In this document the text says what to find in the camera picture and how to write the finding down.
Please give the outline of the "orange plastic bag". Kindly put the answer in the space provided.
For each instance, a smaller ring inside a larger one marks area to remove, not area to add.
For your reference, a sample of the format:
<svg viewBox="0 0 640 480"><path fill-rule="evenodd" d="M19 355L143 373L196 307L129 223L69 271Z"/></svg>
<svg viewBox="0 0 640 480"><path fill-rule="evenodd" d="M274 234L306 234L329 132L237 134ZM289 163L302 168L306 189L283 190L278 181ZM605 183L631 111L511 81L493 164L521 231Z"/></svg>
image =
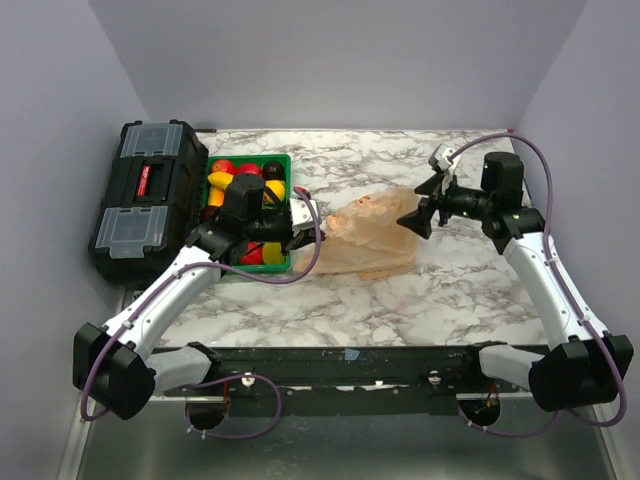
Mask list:
<svg viewBox="0 0 640 480"><path fill-rule="evenodd" d="M410 271L419 237L397 224L419 201L409 187L365 195L326 219L320 256L313 274L357 274L375 280Z"/></svg>

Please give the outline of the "orange green fake mango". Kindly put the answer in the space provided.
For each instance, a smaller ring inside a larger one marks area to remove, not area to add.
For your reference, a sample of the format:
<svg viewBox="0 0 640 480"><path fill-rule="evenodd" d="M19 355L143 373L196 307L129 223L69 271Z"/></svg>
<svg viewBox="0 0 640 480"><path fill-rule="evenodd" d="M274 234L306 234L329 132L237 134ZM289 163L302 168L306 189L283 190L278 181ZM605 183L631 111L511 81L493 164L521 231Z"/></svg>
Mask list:
<svg viewBox="0 0 640 480"><path fill-rule="evenodd" d="M220 207L223 205L225 192L219 188L211 187L209 189L207 205L210 207Z"/></svg>

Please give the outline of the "red fake apple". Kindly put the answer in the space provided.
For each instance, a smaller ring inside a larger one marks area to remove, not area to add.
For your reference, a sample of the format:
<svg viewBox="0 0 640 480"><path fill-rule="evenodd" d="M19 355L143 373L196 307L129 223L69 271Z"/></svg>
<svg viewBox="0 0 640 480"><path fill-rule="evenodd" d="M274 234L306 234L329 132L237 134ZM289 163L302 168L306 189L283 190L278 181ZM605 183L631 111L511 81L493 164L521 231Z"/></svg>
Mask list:
<svg viewBox="0 0 640 480"><path fill-rule="evenodd" d="M230 175L235 175L237 172L237 168L236 165L229 159L218 159L212 163L210 172L223 172Z"/></svg>

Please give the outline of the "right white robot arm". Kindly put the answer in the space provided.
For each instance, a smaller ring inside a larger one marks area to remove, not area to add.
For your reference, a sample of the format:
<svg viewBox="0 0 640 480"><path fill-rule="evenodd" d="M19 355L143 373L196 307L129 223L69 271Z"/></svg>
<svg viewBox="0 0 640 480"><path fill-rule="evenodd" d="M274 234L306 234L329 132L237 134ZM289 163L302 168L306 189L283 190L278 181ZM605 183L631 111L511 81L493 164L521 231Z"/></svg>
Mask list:
<svg viewBox="0 0 640 480"><path fill-rule="evenodd" d="M398 225L424 239L431 219L445 225L452 217L480 222L515 271L538 312L549 351L544 355L500 342L471 347L460 367L460 379L480 392L496 379L530 391L547 412L609 403L621 399L617 384L629 367L633 347L624 335L613 335L593 317L544 234L545 220L523 203L524 165L513 153L491 152L484 158L479 188L458 184L457 159L443 145L429 157L433 175L415 188L416 210Z"/></svg>

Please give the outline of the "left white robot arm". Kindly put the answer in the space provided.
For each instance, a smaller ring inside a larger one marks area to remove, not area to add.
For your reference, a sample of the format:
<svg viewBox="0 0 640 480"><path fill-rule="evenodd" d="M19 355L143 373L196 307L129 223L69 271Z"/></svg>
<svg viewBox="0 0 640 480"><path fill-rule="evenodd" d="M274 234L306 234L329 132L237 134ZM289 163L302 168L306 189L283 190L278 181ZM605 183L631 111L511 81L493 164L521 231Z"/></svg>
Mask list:
<svg viewBox="0 0 640 480"><path fill-rule="evenodd" d="M227 272L261 283L285 285L302 279L268 277L238 269L252 242L277 243L283 251L297 250L323 240L316 202L303 189L268 209L274 193L265 180L249 174L235 176L225 200L209 219L197 225L169 267L125 310L97 327L87 323L73 340L72 380L81 391L81 416L96 401L104 412L122 420L135 416L149 399L166 391L191 386L201 395L214 393L222 380L214 354L200 343L157 354L155 348L185 308Z"/></svg>

